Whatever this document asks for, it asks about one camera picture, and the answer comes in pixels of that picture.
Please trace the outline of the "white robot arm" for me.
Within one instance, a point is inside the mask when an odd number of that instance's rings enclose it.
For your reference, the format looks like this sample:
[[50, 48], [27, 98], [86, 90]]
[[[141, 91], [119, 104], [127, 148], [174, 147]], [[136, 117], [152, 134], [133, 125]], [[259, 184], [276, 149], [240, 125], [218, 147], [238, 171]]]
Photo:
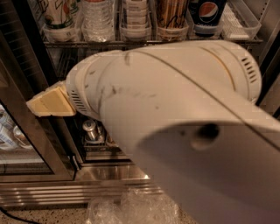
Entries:
[[280, 224], [280, 122], [253, 56], [225, 40], [91, 55], [27, 103], [83, 114], [199, 224]]

